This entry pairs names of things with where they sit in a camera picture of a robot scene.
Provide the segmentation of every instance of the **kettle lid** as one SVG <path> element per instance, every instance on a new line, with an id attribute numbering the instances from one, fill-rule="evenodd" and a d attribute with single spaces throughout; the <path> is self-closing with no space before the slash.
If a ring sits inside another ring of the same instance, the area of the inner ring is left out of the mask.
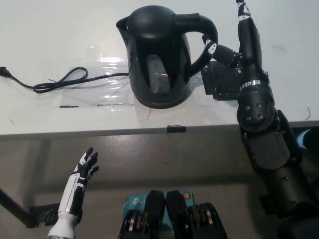
<path id="1" fill-rule="evenodd" d="M 134 37 L 159 39 L 174 34 L 175 12 L 164 6 L 144 6 L 129 16 L 127 28 Z"/>

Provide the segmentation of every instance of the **kettle base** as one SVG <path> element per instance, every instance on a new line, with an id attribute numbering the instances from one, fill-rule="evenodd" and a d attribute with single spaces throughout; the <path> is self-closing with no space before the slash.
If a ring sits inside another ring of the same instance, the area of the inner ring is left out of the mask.
<path id="1" fill-rule="evenodd" d="M 146 107 L 149 107 L 149 108 L 152 108 L 152 109 L 168 109 L 168 108 L 172 108 L 172 107 L 175 107 L 177 105 L 179 105 L 180 103 L 184 102 L 184 100 L 186 100 L 186 95 L 184 95 L 181 99 L 179 99 L 178 101 L 175 101 L 175 102 L 170 102 L 170 103 L 156 103 L 156 102 L 152 102 L 152 103 L 149 103 L 149 102 L 145 102 L 141 99 L 139 99 L 139 97 L 137 97 L 135 94 L 134 96 L 136 97 L 136 99 L 144 106 Z"/>

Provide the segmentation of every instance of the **white robotic hand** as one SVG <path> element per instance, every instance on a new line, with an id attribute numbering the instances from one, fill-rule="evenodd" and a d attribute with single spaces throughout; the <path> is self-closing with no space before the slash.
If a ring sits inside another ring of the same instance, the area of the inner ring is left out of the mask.
<path id="1" fill-rule="evenodd" d="M 93 173 L 99 167 L 92 166 L 98 160 L 98 152 L 92 156 L 93 148 L 89 148 L 76 165 L 72 175 L 65 186 L 59 207 L 59 219 L 50 230 L 49 239 L 75 239 L 75 226 L 82 218 L 82 203 L 85 187 Z"/>

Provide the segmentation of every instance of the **metal ring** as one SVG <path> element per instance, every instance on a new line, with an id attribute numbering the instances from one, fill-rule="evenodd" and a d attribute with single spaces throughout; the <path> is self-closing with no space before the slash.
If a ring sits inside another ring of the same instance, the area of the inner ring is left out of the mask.
<path id="1" fill-rule="evenodd" d="M 246 82 L 244 84 L 242 84 L 240 86 L 240 89 L 242 90 L 243 88 L 247 87 L 247 86 L 255 86 L 255 85 L 265 85 L 266 83 L 263 82 L 263 81 L 249 81 L 249 82 Z"/>

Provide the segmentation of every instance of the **kettle handle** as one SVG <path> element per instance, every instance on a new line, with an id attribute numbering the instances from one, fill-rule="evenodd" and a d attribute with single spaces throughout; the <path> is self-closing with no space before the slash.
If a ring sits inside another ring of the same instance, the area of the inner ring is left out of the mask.
<path id="1" fill-rule="evenodd" d="M 218 43 L 218 33 L 214 23 L 199 13 L 194 14 L 175 14 L 173 21 L 181 34 L 187 32 L 203 33 L 209 40 Z M 200 57 L 191 65 L 190 75 L 193 76 L 203 69 L 211 60 L 212 55 L 208 52 L 208 47 L 203 50 Z"/>

